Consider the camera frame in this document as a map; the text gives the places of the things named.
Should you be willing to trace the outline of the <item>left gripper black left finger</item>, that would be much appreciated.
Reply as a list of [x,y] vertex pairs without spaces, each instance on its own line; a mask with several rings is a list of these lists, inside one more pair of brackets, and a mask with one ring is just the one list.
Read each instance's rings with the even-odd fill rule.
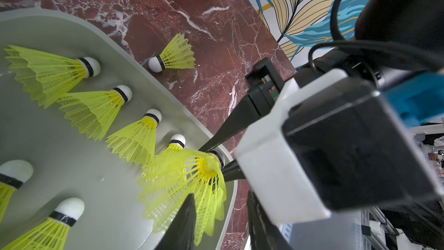
[[194,194],[189,194],[179,208],[155,250],[192,250],[197,213]]

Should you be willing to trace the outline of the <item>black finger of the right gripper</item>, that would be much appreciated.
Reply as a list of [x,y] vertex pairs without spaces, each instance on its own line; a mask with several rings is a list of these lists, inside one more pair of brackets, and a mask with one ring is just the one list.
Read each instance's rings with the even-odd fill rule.
[[209,152],[260,119],[252,99],[245,96],[232,110],[216,134],[199,151]]
[[237,160],[229,162],[224,169],[222,169],[222,174],[226,182],[246,179]]

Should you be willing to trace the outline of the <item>green shuttlecock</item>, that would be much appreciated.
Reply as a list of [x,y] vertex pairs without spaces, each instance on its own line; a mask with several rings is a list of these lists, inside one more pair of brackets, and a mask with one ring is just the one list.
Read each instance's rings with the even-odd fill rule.
[[62,201],[46,221],[18,237],[5,250],[62,250],[71,228],[83,215],[84,201],[72,197]]
[[152,72],[156,73],[160,73],[166,69],[194,68],[194,52],[185,35],[175,35],[160,55],[150,58],[148,67]]
[[186,145],[186,139],[182,134],[174,134],[168,146],[162,150],[158,155],[159,156],[167,156],[172,153],[179,152],[185,148]]
[[94,140],[102,140],[119,114],[122,106],[133,97],[126,85],[108,91],[66,93],[57,100],[59,110],[71,126]]
[[212,236],[215,222],[224,219],[227,190],[220,161],[211,153],[182,149],[157,155],[143,166],[138,185],[142,216],[153,220],[155,233],[170,227],[188,195],[197,214],[194,245],[200,245],[203,235]]
[[154,156],[157,127],[162,120],[157,109],[149,109],[142,119],[111,134],[106,143],[112,153],[128,163],[144,166]]
[[1,165],[1,221],[15,191],[33,175],[34,168],[25,160],[11,160]]
[[101,72],[99,61],[92,57],[70,59],[56,54],[9,45],[4,49],[15,81],[23,85],[31,100],[48,108],[82,80]]

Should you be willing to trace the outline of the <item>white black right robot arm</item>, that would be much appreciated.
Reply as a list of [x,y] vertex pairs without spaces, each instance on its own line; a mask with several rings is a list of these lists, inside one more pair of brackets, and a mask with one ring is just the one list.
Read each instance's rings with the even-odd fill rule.
[[[407,137],[407,129],[444,113],[444,0],[369,0],[355,39],[339,35],[340,0],[331,11],[329,71],[310,59],[312,79],[288,112],[266,112],[242,100],[209,151],[245,130],[237,160],[224,180],[289,180],[299,164],[312,183],[327,187],[395,184],[436,189],[434,173]],[[303,98],[335,72],[346,76]]]

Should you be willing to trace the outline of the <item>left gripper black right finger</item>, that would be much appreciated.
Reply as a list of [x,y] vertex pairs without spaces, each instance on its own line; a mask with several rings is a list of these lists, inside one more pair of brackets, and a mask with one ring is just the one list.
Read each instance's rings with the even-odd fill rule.
[[279,229],[271,223],[253,191],[249,191],[247,208],[252,250],[292,250]]

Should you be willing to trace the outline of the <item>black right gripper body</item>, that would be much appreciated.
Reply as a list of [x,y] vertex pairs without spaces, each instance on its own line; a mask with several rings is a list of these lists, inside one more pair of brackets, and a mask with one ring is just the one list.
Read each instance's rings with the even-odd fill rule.
[[[320,75],[339,68],[350,76],[361,77],[375,85],[378,84],[377,73],[369,61],[338,48],[314,59],[314,64]],[[271,60],[264,58],[256,63],[251,73],[246,75],[246,82],[250,89],[245,96],[245,114],[248,116],[269,114],[285,83]]]

